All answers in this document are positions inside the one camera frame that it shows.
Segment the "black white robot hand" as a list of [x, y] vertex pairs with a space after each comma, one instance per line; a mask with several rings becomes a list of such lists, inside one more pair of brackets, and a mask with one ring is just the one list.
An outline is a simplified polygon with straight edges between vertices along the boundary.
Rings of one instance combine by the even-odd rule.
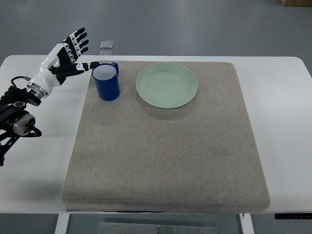
[[77, 76], [99, 66], [99, 62], [78, 62], [88, 50], [85, 28], [80, 28], [58, 43], [39, 67], [38, 74], [27, 84], [27, 92], [38, 97], [49, 96], [68, 77]]

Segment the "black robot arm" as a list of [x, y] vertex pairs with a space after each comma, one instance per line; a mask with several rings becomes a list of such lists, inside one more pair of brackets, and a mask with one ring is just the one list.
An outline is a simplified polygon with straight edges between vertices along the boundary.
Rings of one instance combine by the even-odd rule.
[[42, 136], [35, 124], [35, 117], [26, 111], [27, 104], [39, 106], [42, 94], [29, 88], [20, 89], [15, 80], [29, 77], [17, 76], [11, 79], [11, 86], [0, 98], [0, 140], [6, 142], [0, 144], [0, 165], [4, 165], [5, 154], [21, 137]]

